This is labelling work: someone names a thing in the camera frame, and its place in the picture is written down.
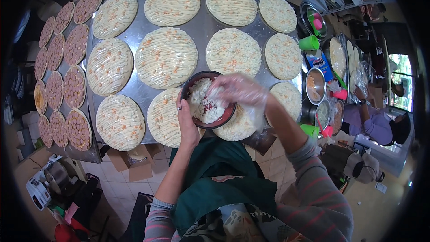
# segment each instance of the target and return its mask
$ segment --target apron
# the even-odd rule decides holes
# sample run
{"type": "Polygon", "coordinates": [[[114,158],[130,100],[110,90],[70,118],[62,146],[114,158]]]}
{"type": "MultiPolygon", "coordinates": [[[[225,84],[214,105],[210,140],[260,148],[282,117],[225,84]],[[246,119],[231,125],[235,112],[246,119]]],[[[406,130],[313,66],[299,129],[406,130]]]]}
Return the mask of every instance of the apron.
{"type": "MultiPolygon", "coordinates": [[[[172,149],[170,164],[178,149],[172,149]]],[[[201,217],[231,204],[252,204],[276,217],[277,183],[257,177],[241,142],[219,137],[202,140],[191,155],[182,194],[170,210],[182,237],[201,217]]]]}

